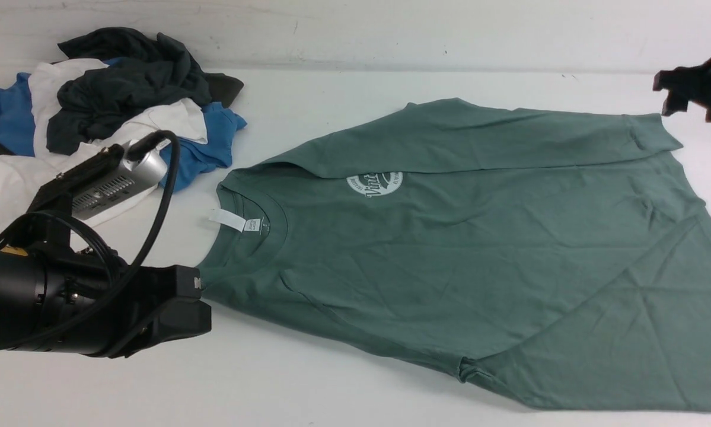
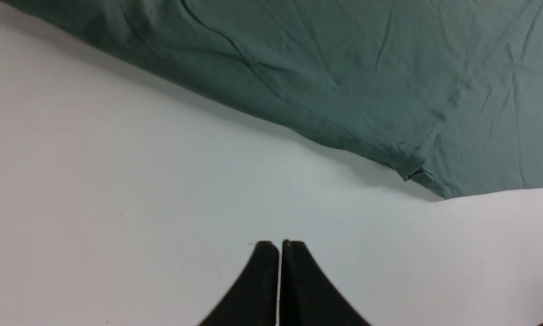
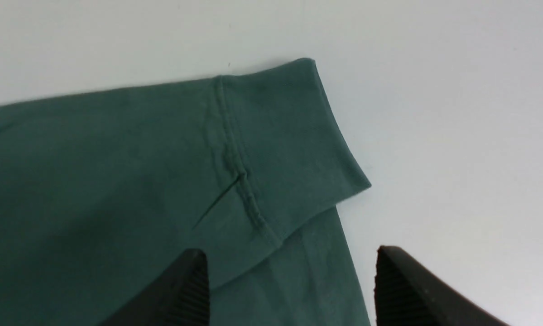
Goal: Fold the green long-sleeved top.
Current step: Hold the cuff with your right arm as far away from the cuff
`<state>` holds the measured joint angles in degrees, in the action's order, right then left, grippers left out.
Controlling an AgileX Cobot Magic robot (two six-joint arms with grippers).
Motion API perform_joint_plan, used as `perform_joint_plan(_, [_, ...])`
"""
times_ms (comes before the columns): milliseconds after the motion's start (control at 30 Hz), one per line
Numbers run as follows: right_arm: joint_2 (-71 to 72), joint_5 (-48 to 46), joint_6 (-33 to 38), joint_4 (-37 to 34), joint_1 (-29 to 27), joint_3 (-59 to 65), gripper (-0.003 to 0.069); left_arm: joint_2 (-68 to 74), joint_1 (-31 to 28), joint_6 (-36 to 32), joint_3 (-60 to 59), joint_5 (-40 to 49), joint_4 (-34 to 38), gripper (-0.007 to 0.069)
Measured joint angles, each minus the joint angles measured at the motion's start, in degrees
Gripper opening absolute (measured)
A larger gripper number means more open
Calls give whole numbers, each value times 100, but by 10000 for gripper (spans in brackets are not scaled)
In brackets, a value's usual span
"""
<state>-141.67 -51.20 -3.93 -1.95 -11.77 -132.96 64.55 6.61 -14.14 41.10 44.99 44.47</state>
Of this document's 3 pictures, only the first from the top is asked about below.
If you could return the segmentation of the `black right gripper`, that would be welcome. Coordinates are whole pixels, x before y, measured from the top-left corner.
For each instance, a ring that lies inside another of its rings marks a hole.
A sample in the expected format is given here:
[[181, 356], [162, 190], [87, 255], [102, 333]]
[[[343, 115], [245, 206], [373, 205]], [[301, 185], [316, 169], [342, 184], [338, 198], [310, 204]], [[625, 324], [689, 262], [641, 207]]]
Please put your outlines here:
[[662, 90], [667, 92], [662, 116], [685, 113], [694, 103], [705, 109], [705, 121], [711, 123], [711, 57], [701, 65], [659, 71], [654, 76], [653, 91]]

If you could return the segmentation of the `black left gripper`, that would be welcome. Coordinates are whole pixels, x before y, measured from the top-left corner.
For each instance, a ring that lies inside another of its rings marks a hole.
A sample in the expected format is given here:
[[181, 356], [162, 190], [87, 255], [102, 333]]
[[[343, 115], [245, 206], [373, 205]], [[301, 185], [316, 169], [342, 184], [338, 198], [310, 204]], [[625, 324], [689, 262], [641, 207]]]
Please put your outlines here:
[[195, 267], [142, 267], [114, 303], [114, 335], [93, 358], [128, 358], [161, 343], [200, 337], [212, 330], [212, 309], [201, 300]]

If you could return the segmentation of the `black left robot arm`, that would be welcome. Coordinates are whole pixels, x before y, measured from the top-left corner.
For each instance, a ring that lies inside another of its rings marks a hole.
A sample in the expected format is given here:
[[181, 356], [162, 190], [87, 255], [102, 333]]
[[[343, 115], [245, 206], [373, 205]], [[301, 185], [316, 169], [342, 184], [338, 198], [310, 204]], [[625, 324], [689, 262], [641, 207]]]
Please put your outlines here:
[[78, 324], [112, 290], [91, 251], [37, 245], [0, 251], [0, 350], [128, 358], [161, 343], [212, 330], [193, 267], [140, 267], [103, 308]]

